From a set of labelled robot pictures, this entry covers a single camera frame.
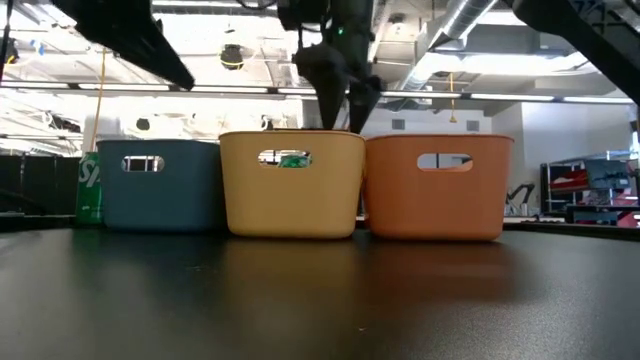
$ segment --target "blue storage bin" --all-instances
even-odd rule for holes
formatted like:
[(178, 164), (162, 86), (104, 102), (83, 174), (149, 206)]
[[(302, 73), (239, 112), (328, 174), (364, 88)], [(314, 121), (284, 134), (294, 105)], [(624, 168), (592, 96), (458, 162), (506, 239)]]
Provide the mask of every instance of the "blue storage bin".
[(107, 227), (226, 228), (220, 146), (193, 140), (105, 140), (98, 155)]

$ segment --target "yellow storage bin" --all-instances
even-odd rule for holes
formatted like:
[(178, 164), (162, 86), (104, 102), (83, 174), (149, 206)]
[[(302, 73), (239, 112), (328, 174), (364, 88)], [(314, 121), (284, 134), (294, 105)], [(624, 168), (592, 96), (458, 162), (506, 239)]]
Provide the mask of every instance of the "yellow storage bin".
[[(220, 136), (229, 229), (240, 236), (344, 238), (355, 229), (364, 138), (338, 131)], [(266, 164), (266, 151), (299, 150), (305, 168)]]

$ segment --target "green object inside bin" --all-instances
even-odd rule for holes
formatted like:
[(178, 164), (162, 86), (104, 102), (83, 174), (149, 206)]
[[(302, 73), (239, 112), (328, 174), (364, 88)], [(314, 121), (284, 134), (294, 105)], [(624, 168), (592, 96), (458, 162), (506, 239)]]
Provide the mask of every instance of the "green object inside bin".
[(76, 198), (76, 223), (79, 225), (102, 224), (102, 186), (97, 152), (87, 152), (78, 169), (78, 196)]
[(311, 165), (311, 157), (305, 155), (285, 155), (280, 159), (280, 168), (306, 168)]

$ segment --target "black tabletop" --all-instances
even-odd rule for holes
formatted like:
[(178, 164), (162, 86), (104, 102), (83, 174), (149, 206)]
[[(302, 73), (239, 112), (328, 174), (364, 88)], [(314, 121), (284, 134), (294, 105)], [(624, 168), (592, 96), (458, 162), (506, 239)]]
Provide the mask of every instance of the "black tabletop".
[(0, 359), (638, 359), (640, 244), (0, 234)]

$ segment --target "green can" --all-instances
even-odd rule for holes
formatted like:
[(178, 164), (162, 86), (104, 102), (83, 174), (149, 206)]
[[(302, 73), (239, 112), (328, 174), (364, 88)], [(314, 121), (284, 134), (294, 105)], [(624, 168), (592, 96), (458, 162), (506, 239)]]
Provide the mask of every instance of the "green can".
[(76, 223), (102, 224), (102, 186), (97, 152), (87, 152), (80, 160)]

